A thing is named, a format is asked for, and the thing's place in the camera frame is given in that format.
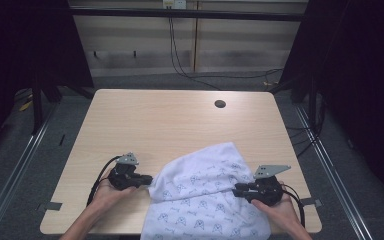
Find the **electrical outlet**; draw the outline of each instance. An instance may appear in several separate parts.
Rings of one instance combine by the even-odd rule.
[[[186,9],[186,0],[174,0],[174,9]]]
[[[163,0],[164,9],[174,9],[174,0]]]

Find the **towel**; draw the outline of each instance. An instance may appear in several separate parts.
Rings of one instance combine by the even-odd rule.
[[[244,198],[235,183],[253,181],[233,143],[222,143],[173,160],[149,186],[151,205],[141,239],[269,238],[267,216]]]

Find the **table surface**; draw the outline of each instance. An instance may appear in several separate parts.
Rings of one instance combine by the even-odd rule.
[[[217,100],[226,106],[216,107]],[[258,165],[290,165],[278,180],[301,198],[310,197],[272,94],[103,89],[95,94],[52,197],[51,202],[62,203],[61,209],[48,210],[40,229],[44,234],[64,233],[85,208],[99,172],[114,156],[133,152],[139,161],[136,172],[155,176],[170,161],[223,142],[233,142],[253,172]],[[149,193],[141,187],[90,232],[140,234],[149,204]],[[304,209],[307,230],[320,231],[314,205]],[[273,224],[271,228],[280,232]]]

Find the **gray floor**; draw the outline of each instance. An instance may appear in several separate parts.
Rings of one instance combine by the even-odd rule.
[[[262,72],[234,72],[231,76],[252,76]],[[279,79],[281,72],[260,78],[232,79],[224,77],[199,78],[221,90],[265,91]],[[131,89],[194,89],[215,90],[208,85],[181,77],[178,74],[136,75],[119,77],[96,77],[96,88],[131,88]],[[70,154],[90,100],[78,96],[68,89],[61,89],[62,101],[56,106],[56,112],[49,122],[34,157],[22,177],[21,183],[0,221],[0,239],[57,239],[58,236],[45,236],[39,226],[44,213],[37,211],[40,203],[50,201]],[[18,111],[24,103],[22,94],[17,96],[12,114],[0,132],[0,190],[11,174],[24,147],[30,139],[32,130],[32,108]],[[290,127],[302,127],[296,105],[289,99],[289,92],[275,95],[285,125],[289,128],[291,142],[298,154],[308,144],[308,137],[302,130]],[[44,112],[51,109],[46,103]],[[384,239],[384,187],[368,170],[364,158],[348,145],[347,135],[342,132],[333,116],[327,112],[320,136],[334,168],[341,176],[347,190],[367,223],[373,239]],[[314,198],[320,199],[323,206],[318,213],[323,224],[321,232],[313,234],[314,239],[358,239],[344,211],[339,198],[312,148],[299,157],[304,176]],[[118,239],[118,236],[90,236],[88,239]],[[272,236],[271,239],[289,239],[287,236]]]

